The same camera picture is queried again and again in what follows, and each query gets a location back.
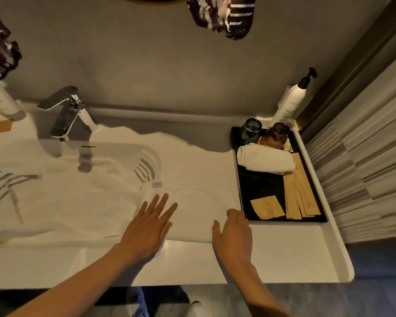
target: forearm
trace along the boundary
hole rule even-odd
[[[127,268],[113,247],[102,258],[27,303],[10,317],[78,317]]]
[[[253,317],[288,317],[289,314],[264,286],[252,264],[228,268]]]

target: rolled towel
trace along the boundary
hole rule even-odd
[[[290,152],[255,143],[239,147],[237,158],[238,164],[250,171],[283,175],[295,169]]]

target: white bottle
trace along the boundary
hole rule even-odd
[[[311,77],[317,78],[317,71],[314,68],[310,68],[308,75],[302,78],[297,85],[286,88],[285,93],[278,103],[279,109],[270,121],[270,127],[277,122],[288,122],[289,118],[305,98],[306,88],[310,84]]]
[[[11,116],[21,110],[19,104],[7,93],[4,83],[0,81],[0,113],[4,116]]]

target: black pump dispenser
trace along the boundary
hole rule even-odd
[[[311,82],[311,77],[317,78],[317,71],[315,68],[310,68],[308,75],[305,78],[302,78],[298,83],[298,87],[301,89],[306,89]]]

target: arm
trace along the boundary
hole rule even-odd
[[[252,230],[241,211],[227,211],[227,221],[220,232],[214,221],[213,247],[227,272],[239,288],[253,317],[288,317],[289,314],[269,293],[251,264]]]
[[[22,306],[9,317],[77,317],[92,306],[127,268],[158,251],[171,227],[174,203],[160,218],[169,196],[157,204],[156,195],[147,209],[144,202],[127,227],[120,243],[92,265]]]

